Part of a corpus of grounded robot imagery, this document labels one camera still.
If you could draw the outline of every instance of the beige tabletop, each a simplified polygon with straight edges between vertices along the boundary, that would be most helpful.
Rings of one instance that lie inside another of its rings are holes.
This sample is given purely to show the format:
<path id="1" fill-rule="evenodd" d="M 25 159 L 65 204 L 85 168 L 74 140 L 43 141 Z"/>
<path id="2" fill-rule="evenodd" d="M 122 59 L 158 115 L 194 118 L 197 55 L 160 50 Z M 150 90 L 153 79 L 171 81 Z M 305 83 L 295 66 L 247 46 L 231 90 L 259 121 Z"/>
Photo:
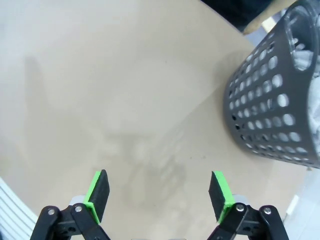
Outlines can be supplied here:
<path id="1" fill-rule="evenodd" d="M 8 1 L 0 14 L 0 176 L 38 215 L 106 169 L 112 240 L 205 240 L 211 171 L 285 214 L 305 167 L 241 151 L 222 116 L 253 46 L 197 0 Z"/>

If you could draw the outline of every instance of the dark fabric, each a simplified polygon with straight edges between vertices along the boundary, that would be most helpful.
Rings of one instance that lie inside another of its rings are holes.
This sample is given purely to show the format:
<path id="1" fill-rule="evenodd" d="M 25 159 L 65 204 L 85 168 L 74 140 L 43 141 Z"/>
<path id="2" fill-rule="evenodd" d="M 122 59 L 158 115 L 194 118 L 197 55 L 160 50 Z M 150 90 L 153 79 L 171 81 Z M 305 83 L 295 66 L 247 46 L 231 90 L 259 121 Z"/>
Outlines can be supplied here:
<path id="1" fill-rule="evenodd" d="M 229 23 L 243 32 L 246 26 L 262 13 L 272 0 L 202 0 Z"/>

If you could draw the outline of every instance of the screw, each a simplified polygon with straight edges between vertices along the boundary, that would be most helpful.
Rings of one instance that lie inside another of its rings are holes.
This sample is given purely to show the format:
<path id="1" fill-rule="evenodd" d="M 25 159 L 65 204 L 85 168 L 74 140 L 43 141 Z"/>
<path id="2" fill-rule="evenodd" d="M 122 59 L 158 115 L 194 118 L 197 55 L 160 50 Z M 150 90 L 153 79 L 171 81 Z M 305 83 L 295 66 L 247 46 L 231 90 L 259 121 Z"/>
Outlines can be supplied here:
<path id="1" fill-rule="evenodd" d="M 263 212 L 265 213 L 265 214 L 271 214 L 271 209 L 270 209 L 270 207 L 265 207 L 264 209 L 263 209 Z"/>
<path id="2" fill-rule="evenodd" d="M 49 215 L 53 215 L 55 213 L 55 210 L 54 209 L 49 209 L 49 211 L 48 211 L 48 214 Z"/>
<path id="3" fill-rule="evenodd" d="M 74 209 L 77 213 L 82 211 L 82 207 L 81 206 L 76 206 Z"/>
<path id="4" fill-rule="evenodd" d="M 241 204 L 238 204 L 235 209 L 238 211 L 238 212 L 243 212 L 245 210 L 244 206 L 241 205 Z"/>

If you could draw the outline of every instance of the white slatted panel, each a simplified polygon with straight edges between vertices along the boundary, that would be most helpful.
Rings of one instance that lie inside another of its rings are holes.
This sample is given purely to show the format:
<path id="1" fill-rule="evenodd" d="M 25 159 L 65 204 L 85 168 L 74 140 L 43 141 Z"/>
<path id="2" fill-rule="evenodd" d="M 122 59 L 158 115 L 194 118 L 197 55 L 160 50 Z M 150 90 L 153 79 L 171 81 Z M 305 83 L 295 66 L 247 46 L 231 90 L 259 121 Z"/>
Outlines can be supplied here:
<path id="1" fill-rule="evenodd" d="M 0 232 L 3 240 L 29 240 L 37 219 L 0 177 Z"/>

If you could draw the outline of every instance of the laundry basket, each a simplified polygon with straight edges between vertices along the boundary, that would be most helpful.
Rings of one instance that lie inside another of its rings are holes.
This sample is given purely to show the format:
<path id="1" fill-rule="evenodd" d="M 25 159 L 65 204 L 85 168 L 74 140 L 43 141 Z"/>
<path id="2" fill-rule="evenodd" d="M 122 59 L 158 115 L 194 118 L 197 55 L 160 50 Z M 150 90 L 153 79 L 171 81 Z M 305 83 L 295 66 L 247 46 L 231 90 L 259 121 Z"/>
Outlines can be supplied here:
<path id="1" fill-rule="evenodd" d="M 225 122 L 245 151 L 320 168 L 309 128 L 308 93 L 319 54 L 318 1 L 289 7 L 227 82 Z M 303 66 L 295 54 L 311 51 Z"/>

